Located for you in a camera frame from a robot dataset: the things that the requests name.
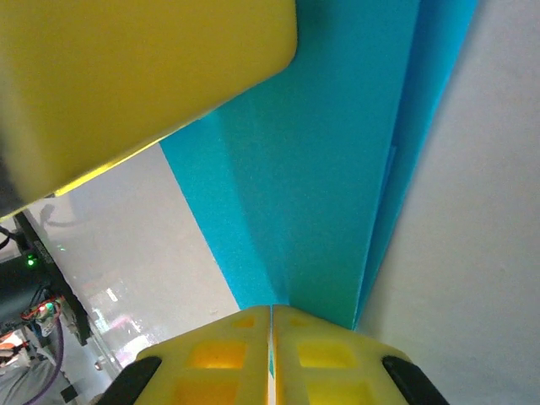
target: yellow plastic part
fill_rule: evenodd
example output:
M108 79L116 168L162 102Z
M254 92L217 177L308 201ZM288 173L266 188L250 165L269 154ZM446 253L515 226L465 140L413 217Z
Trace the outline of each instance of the yellow plastic part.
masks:
M0 162L22 205L66 191L295 50L294 0L0 0Z
M407 401L381 363L396 350L286 306L273 307L278 405L383 405Z
M267 403L270 307L253 307L147 348L162 363L136 405Z

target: yellow foam block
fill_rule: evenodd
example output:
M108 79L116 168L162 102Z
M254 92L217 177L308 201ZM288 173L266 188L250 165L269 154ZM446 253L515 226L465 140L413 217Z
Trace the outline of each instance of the yellow foam block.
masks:
M16 192L0 217L157 142L295 49L294 0L0 0L0 177Z
M153 346L159 357L136 405L267 403L270 308L253 307Z
M278 405L407 404L381 359L408 357L369 337L274 306L273 350Z

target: white floor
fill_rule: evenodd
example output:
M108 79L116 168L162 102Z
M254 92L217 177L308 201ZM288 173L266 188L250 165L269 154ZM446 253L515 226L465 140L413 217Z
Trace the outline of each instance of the white floor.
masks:
M362 322L451 403L540 403L539 6L481 7ZM122 365L237 310L159 146L30 211Z

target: yellow plastic block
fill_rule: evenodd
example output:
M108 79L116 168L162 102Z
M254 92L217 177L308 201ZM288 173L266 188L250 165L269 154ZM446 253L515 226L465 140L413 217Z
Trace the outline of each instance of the yellow plastic block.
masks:
M381 363L404 353L301 310L273 307L273 355L278 405L407 405Z
M253 307L144 350L162 363L136 405L266 404L269 329Z
M157 142L295 49L294 0L0 0L0 186L13 188L0 217Z

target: teal foam sheet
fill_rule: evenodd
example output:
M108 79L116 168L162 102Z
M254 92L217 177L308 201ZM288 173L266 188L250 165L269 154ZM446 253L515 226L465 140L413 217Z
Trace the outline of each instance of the teal foam sheet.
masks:
M299 0L291 66L161 142L240 308L354 325L418 4Z
M377 213L360 293L365 307L436 108L451 76L477 0L423 0L392 145L396 149Z

